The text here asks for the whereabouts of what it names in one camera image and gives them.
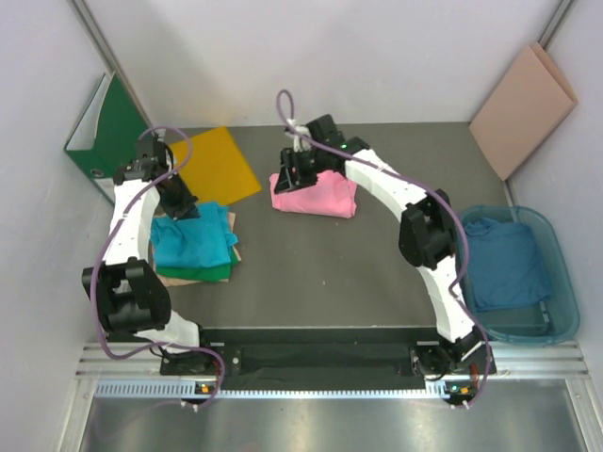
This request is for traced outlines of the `pink t shirt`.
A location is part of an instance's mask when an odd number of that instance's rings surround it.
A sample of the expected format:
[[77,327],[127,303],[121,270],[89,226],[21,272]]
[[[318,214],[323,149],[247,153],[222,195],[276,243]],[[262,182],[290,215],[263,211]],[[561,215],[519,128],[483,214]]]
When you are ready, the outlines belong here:
[[356,214],[357,184],[337,172],[324,171],[314,186],[281,194],[274,193],[277,180],[278,174],[272,173],[269,191],[275,210],[336,218],[353,218]]

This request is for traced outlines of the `green t shirt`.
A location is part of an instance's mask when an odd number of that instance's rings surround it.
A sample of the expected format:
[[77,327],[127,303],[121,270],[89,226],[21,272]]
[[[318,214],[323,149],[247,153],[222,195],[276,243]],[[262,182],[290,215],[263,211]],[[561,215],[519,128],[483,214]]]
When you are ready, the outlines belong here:
[[225,283],[229,281],[232,269],[238,262],[238,256],[232,253],[231,262],[226,265],[208,268],[157,267],[155,272],[163,283],[171,286],[193,283]]

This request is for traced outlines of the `teal t shirt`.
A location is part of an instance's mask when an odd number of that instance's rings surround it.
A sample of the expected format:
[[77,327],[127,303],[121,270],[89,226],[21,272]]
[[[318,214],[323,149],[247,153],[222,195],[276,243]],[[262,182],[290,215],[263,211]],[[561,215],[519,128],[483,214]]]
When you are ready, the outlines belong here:
[[231,250],[238,238],[231,231],[229,208],[217,202],[197,207],[198,218],[153,219],[151,242],[159,267],[208,268],[231,262]]

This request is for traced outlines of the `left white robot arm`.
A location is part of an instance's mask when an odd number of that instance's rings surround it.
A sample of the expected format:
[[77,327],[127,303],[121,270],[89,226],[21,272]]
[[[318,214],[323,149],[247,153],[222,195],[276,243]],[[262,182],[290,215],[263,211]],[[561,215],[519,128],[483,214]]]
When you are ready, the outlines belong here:
[[136,155],[113,176],[114,211],[109,235],[96,263],[81,281],[94,306],[102,336],[128,333],[146,339],[193,373],[207,371],[214,352],[203,344],[202,329],[171,307],[168,289],[152,264],[151,231],[156,210],[170,219],[197,218],[197,199],[177,173],[170,147],[148,131]]

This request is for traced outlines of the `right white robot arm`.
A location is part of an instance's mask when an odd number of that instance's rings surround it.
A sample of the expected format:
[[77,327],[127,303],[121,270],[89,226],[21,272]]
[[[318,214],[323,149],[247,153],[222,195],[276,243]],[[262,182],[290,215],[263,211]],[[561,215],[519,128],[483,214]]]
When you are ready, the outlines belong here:
[[458,286],[457,220],[446,193],[403,180],[365,141],[344,137],[331,115],[305,125],[287,119],[285,131],[293,144],[280,153],[275,193],[314,186],[330,170],[381,202],[399,222],[399,251],[421,275],[435,313],[439,344],[432,353],[420,353],[417,362],[430,373],[464,371],[483,336]]

